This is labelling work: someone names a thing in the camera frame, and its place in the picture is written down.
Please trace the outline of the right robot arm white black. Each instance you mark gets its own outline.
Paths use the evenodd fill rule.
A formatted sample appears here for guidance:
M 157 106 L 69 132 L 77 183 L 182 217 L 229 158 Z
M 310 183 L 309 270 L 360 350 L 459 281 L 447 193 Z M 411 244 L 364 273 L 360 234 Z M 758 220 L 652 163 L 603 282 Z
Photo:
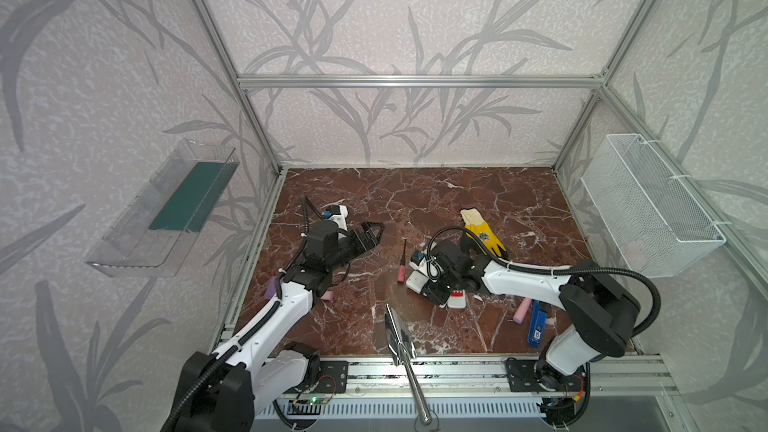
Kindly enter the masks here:
M 552 388 L 588 363 L 623 356 L 630 340 L 656 321 L 661 295 L 637 272 L 601 267 L 586 260 L 575 266 L 519 264 L 493 254 L 471 254 L 443 240 L 410 258 L 426 282 L 418 293 L 444 306 L 456 291 L 530 298 L 559 308 L 571 325 L 543 349 L 534 374 Z

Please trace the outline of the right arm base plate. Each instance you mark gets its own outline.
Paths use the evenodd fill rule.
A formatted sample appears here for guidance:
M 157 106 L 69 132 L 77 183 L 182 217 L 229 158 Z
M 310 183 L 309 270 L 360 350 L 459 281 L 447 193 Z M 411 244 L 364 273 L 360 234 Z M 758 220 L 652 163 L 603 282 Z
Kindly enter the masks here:
M 504 370 L 511 392 L 582 394 L 586 388 L 589 373 L 584 366 L 574 374 L 565 375 L 533 359 L 507 358 Z

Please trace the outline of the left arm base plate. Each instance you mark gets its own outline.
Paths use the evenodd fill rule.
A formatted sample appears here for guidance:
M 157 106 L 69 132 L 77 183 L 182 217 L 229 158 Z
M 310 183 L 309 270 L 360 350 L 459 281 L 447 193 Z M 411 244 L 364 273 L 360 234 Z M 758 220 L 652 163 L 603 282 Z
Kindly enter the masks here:
M 345 393 L 350 363 L 345 360 L 319 360 L 308 365 L 304 380 L 297 386 L 301 392 L 319 394 Z

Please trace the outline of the red handled screwdriver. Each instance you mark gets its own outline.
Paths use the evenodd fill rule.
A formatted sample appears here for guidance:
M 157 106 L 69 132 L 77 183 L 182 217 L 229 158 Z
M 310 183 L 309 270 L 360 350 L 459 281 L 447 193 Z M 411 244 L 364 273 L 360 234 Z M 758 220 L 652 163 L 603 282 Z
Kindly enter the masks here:
M 397 273 L 397 284 L 403 284 L 406 280 L 406 265 L 407 265 L 407 239 L 403 239 L 403 246 L 402 246 L 402 253 L 400 257 L 399 267 L 398 267 L 398 273 Z

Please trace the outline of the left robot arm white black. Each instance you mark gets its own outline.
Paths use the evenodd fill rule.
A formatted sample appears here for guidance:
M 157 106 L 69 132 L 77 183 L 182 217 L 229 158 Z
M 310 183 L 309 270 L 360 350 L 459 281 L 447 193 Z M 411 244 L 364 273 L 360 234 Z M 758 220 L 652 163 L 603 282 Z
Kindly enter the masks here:
M 334 272 L 378 246 L 384 230 L 381 222 L 347 230 L 332 219 L 306 226 L 267 305 L 213 352 L 186 361 L 162 430 L 249 431 L 264 408 L 304 383 L 316 352 L 298 344 L 270 353 L 331 288 Z

